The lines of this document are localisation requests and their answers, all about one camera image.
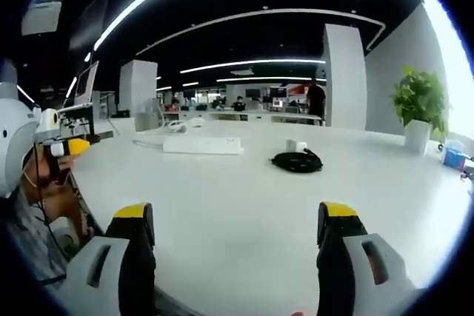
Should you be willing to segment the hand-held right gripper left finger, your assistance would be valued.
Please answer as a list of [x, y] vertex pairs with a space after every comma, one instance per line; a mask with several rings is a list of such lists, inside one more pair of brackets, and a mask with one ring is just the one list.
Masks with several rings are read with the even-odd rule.
[[68, 263], [64, 307], [70, 315], [155, 315], [153, 208], [117, 211], [103, 236]]

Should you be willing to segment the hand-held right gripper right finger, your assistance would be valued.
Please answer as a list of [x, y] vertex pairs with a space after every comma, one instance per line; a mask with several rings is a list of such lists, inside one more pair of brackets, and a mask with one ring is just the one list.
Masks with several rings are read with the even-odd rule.
[[419, 294], [403, 257], [348, 205], [319, 204], [317, 245], [318, 315], [402, 315]]

